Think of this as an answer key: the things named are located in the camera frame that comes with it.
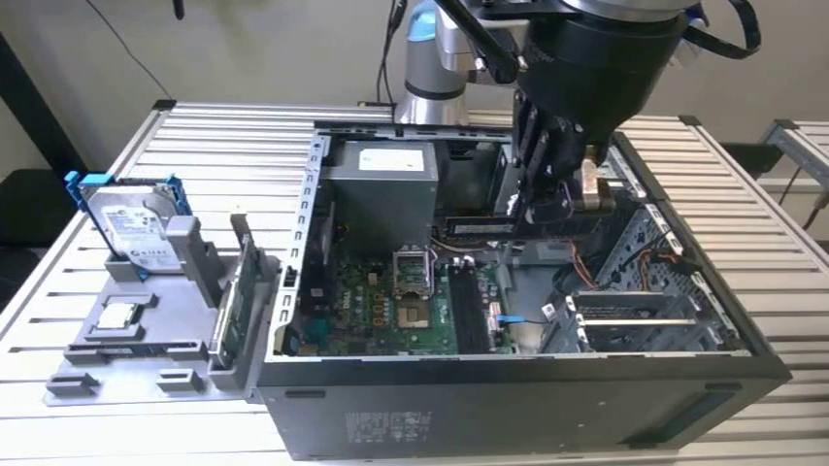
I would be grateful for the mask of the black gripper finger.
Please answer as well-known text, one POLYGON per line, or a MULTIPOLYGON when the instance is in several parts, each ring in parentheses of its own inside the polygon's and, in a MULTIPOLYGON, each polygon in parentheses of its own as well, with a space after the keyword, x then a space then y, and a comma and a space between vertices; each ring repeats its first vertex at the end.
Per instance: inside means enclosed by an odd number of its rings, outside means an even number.
POLYGON ((550 123, 549 112, 530 101, 523 91, 517 91, 513 106, 513 166, 518 175, 511 213, 527 222, 551 222, 546 176, 550 123))
POLYGON ((598 173, 607 145, 562 117, 546 118, 526 159, 526 222, 538 234, 586 234, 613 213, 613 193, 598 173))

